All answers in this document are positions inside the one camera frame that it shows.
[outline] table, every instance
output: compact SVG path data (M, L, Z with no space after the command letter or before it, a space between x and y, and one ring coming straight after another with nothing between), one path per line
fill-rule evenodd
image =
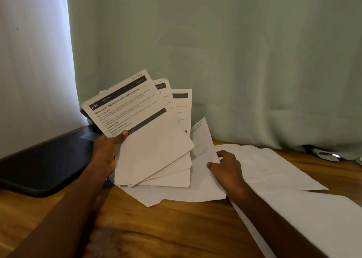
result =
M226 142L214 141L214 144ZM296 167L362 206L362 166L275 150ZM13 250L62 198L0 189L0 258ZM163 200L147 208L118 187L102 190L82 236L84 257L263 257L227 199L203 203ZM103 256L96 256L103 251Z

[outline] person's right arm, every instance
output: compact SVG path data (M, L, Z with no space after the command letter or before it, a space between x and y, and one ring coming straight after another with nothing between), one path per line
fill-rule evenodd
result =
M223 158L220 164L209 162L207 167L278 258L327 258L249 187L242 177L240 163L232 153L219 151L218 156Z

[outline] black printed bar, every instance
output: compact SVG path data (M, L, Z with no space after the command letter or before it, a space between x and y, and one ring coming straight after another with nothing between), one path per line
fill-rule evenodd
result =
M101 100L98 100L97 102L93 103L92 105L89 105L90 109L96 110L99 107L107 104L109 101L112 101L113 99L117 98L118 96L126 93L127 91L130 91L131 89L137 87L138 85L142 84L143 82L146 82L147 78L146 76L142 76L138 78L137 80L134 80L133 82L130 82L129 84L121 87L120 89L112 92L110 95L102 98Z
M164 89L166 87L166 83L160 83L155 85L157 89Z
M173 93L172 96L174 98L187 98L188 97L188 93Z
M128 130L128 135L132 134L133 132L139 130L140 128L142 128L143 126L147 125L148 123L150 123L152 120L155 120L158 116L162 115L163 113L166 112L166 109L163 108L160 111L156 112L155 114L151 115L150 117L148 117L146 120L142 121L141 123L139 123L138 125L134 126L133 128Z

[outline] person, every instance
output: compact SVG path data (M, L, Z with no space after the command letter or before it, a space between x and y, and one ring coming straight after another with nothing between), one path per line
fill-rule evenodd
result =
M115 170L115 146L128 132L94 141L89 165L44 220L8 255L8 258L71 258L87 217L106 178ZM207 163L226 194L250 219L278 258L326 257L283 217L261 199L242 178L242 169L232 153L219 151L220 163Z

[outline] forearm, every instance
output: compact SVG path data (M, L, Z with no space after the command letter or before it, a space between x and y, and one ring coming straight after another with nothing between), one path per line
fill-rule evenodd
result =
M88 165L61 201L9 258L74 257L83 226L106 175Z
M249 218L278 258L327 257L247 184L228 192L228 197Z

